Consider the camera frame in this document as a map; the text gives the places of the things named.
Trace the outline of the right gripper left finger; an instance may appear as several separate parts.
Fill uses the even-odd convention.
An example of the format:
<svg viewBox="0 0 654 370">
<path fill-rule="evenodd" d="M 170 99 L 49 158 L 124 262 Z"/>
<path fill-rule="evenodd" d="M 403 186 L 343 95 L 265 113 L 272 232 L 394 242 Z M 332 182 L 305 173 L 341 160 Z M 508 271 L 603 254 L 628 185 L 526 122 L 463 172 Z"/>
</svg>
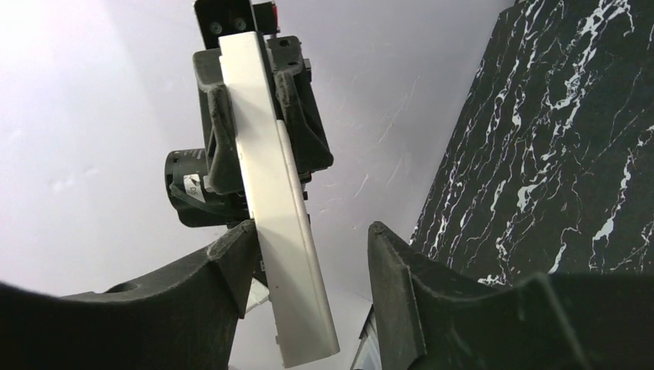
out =
<svg viewBox="0 0 654 370">
<path fill-rule="evenodd" d="M 103 293 L 2 284 L 3 369 L 226 369 L 260 256 L 255 223 Z"/>
</svg>

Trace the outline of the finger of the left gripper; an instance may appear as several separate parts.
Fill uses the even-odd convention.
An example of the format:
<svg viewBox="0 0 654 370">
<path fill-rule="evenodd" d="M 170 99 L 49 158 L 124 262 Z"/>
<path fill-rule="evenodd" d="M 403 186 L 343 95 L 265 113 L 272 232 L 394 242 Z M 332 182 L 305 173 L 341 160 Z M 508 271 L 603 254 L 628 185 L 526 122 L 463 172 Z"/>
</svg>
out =
<svg viewBox="0 0 654 370">
<path fill-rule="evenodd" d="M 301 177 L 325 170 L 334 163 L 312 90 L 312 67 L 295 36 L 269 39 L 275 97 L 281 108 Z"/>
<path fill-rule="evenodd" d="M 244 190 L 235 142 L 233 109 L 224 83 L 219 49 L 195 52 L 192 58 L 201 110 L 208 185 L 220 195 Z"/>
</svg>

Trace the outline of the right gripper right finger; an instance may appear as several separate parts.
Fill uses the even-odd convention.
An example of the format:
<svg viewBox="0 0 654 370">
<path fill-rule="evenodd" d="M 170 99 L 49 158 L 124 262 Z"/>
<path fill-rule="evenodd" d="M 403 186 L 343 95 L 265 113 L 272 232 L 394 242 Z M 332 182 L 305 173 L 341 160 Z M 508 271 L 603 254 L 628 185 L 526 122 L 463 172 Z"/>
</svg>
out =
<svg viewBox="0 0 654 370">
<path fill-rule="evenodd" d="M 537 273 L 498 290 L 384 223 L 367 259 L 384 369 L 651 369 L 653 279 Z"/>
</svg>

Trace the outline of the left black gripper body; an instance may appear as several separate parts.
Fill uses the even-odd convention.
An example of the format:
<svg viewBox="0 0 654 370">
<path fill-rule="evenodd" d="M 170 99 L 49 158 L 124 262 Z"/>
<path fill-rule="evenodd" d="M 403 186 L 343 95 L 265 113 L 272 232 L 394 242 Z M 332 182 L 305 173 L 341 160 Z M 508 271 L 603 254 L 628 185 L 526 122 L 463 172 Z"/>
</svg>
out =
<svg viewBox="0 0 654 370">
<path fill-rule="evenodd" d="M 202 148 L 168 153 L 164 176 L 170 204 L 186 227 L 232 228 L 250 218 L 244 194 L 220 195 L 208 185 Z"/>
</svg>

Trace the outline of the white remote control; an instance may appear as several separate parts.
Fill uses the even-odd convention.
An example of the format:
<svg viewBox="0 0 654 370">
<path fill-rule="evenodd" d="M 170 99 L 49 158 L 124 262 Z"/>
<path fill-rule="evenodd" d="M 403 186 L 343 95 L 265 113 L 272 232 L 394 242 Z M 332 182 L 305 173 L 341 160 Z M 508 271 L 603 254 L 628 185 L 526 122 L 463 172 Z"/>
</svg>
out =
<svg viewBox="0 0 654 370">
<path fill-rule="evenodd" d="M 244 191 L 258 232 L 285 368 L 328 358 L 339 342 L 270 58 L 255 31 L 218 39 Z"/>
</svg>

